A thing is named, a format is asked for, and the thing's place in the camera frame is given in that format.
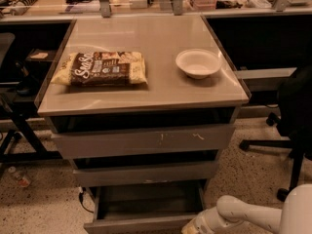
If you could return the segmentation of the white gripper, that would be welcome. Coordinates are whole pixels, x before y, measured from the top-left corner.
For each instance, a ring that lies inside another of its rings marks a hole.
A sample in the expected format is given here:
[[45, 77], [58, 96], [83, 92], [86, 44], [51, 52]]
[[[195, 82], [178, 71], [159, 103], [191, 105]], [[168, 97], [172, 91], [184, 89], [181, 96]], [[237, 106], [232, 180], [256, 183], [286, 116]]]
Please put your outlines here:
[[240, 225], [240, 221], [231, 221], [223, 217], [216, 208], [204, 210], [199, 213], [191, 225], [185, 225], [182, 234], [215, 234]]

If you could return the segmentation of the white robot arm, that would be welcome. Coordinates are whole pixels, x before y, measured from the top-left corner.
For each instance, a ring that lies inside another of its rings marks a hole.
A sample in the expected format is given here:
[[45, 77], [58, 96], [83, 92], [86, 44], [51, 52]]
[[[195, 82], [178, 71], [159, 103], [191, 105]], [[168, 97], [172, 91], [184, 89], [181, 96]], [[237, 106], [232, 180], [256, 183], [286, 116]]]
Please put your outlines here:
[[272, 234], [312, 234], [312, 185], [302, 184], [287, 196], [283, 208], [252, 205], [224, 195], [216, 206], [197, 214], [182, 227], [182, 234], [216, 234], [252, 223]]

